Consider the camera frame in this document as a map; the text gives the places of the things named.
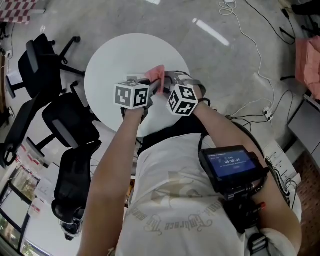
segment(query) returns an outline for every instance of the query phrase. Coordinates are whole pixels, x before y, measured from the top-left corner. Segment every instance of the person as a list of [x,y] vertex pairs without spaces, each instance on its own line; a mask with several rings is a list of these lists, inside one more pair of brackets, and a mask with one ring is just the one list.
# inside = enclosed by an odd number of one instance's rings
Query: person
[[[197,85],[194,91],[201,99]],[[142,108],[126,111],[96,168],[78,256],[249,255],[246,234],[237,233],[224,211],[222,196],[215,193],[200,165],[200,126],[209,134],[202,148],[243,145],[258,156],[264,168],[267,165],[253,141],[204,101],[196,106],[192,116],[180,119],[183,125],[177,123],[181,129],[184,127],[183,135],[178,135],[175,125],[160,131],[159,136],[151,135],[153,140],[161,140],[158,137],[164,134],[171,137],[154,145],[149,140],[149,146],[139,155],[132,202],[124,217],[143,112]],[[256,204],[266,203],[259,213],[258,227],[268,239],[269,253],[297,255],[302,241],[301,226],[270,172],[263,189],[252,199]]]

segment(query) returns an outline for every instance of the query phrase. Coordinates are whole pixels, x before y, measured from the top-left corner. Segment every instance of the pink cloth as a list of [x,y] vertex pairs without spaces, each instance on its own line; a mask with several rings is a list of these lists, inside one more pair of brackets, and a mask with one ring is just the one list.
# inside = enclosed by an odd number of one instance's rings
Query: pink cloth
[[158,89],[157,93],[159,93],[159,94],[164,93],[164,87],[165,87],[165,66],[164,65],[156,66],[153,69],[149,70],[144,75],[151,82],[154,82],[155,80],[161,79],[161,86]]
[[0,22],[28,24],[30,10],[39,0],[4,0],[0,8]]
[[295,78],[320,100],[320,36],[296,40]]

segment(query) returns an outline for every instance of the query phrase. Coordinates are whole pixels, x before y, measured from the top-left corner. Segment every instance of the white cable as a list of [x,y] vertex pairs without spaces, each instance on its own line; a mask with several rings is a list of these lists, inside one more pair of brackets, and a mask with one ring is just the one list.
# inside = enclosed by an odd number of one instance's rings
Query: white cable
[[266,100],[266,101],[270,102],[271,105],[272,105],[271,100],[269,100],[269,99],[267,99],[267,98],[260,98],[260,99],[257,99],[257,100],[254,100],[254,101],[251,101],[251,102],[245,104],[245,105],[244,105],[242,108],[240,108],[237,112],[235,112],[234,114],[230,115],[230,117],[233,117],[235,114],[237,114],[239,111],[243,110],[243,109],[244,109],[246,106],[248,106],[249,104],[255,103],[255,102],[258,102],[258,101],[261,101],[261,100]]
[[9,61],[9,58],[7,58],[8,60],[8,65],[6,64],[6,58],[4,59],[4,65],[2,67],[0,67],[0,70],[2,70],[4,67],[7,66],[7,71],[6,71],[6,74],[9,73],[9,67],[10,67],[10,61]]
[[231,7],[229,4],[225,3],[225,2],[219,2],[219,6],[221,7],[221,9],[219,10],[219,13],[222,15],[222,16],[229,16],[229,15],[234,15],[238,21],[238,24],[239,24],[239,28],[240,28],[240,31],[241,31],[241,34],[243,34],[245,37],[249,38],[252,42],[254,42],[255,44],[255,47],[256,47],[256,51],[258,52],[259,56],[260,56],[260,65],[259,65],[259,69],[258,69],[258,76],[267,80],[272,88],[272,92],[273,92],[273,100],[272,102],[269,100],[269,99],[266,99],[266,98],[260,98],[258,100],[255,100],[255,101],[251,101],[249,103],[247,103],[244,107],[240,108],[237,112],[235,112],[232,116],[234,116],[235,114],[237,114],[240,110],[243,110],[246,106],[248,106],[249,104],[251,103],[255,103],[255,102],[258,102],[260,100],[267,100],[271,103],[271,107],[270,107],[270,110],[272,111],[273,109],[273,106],[274,106],[274,103],[275,103],[275,89],[274,87],[272,86],[272,83],[271,83],[271,79],[270,78],[267,78],[263,75],[260,74],[260,69],[261,69],[261,65],[262,65],[262,56],[261,56],[261,53],[258,49],[258,45],[257,45],[257,42],[255,40],[253,40],[250,36],[248,36],[247,34],[245,34],[243,31],[242,31],[242,28],[241,28],[241,25],[240,25],[240,21],[238,19],[238,16],[236,15],[235,13],[235,9],[237,8],[237,2],[236,0],[234,0],[234,7]]

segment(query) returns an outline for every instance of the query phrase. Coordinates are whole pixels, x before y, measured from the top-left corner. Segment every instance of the wristband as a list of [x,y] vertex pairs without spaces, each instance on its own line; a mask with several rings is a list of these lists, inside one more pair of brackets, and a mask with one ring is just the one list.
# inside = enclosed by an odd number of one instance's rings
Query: wristband
[[[140,122],[140,124],[145,120],[145,118],[147,117],[147,115],[148,115],[148,111],[149,111],[149,109],[147,108],[147,107],[142,107],[143,109],[144,109],[144,112],[143,112],[143,115],[142,115],[142,117],[141,117],[141,122]],[[121,114],[122,114],[122,118],[123,119],[125,119],[125,115],[126,115],[126,111],[128,110],[128,108],[124,108],[124,107],[121,107]]]
[[209,106],[209,107],[211,106],[211,101],[210,101],[210,99],[208,99],[208,98],[200,98],[200,99],[198,99],[198,104],[199,104],[200,102],[208,102],[208,106]]

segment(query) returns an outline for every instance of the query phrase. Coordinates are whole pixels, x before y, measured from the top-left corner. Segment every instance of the monitor screen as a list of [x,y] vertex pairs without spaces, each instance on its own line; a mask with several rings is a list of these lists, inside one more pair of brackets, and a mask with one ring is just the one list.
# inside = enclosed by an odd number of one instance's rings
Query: monitor screen
[[209,154],[207,157],[219,178],[256,168],[244,150],[214,153]]

